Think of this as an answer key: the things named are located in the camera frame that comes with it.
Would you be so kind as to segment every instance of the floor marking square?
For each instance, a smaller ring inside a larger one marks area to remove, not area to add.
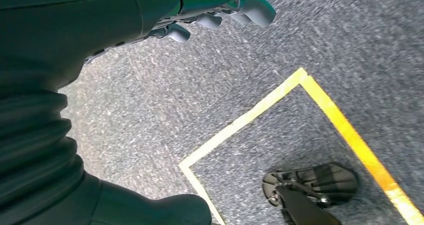
[[[368,147],[358,132],[356,132],[351,123],[343,115],[342,111],[314,80],[314,78],[309,76],[302,67],[290,75],[281,85],[269,93],[265,98],[259,101],[251,110],[241,115],[230,125],[226,126],[214,135],[210,140],[196,149],[178,165],[194,189],[207,202],[210,211],[218,222],[221,225],[225,225],[220,213],[212,203],[205,188],[190,169],[190,166],[209,154],[222,142],[237,133],[245,125],[253,121],[272,105],[281,100],[298,85],[301,85],[306,90],[319,108],[325,113],[406,222],[409,225],[424,225],[424,216],[414,206],[409,197],[398,185],[389,171],[387,171],[384,165],[379,161],[373,151]]]

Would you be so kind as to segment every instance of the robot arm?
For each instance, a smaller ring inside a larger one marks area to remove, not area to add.
[[[109,48],[183,42],[176,23],[216,27],[222,15],[265,26],[275,11],[266,0],[0,0],[0,224],[210,224],[197,196],[154,201],[86,173],[57,91]]]

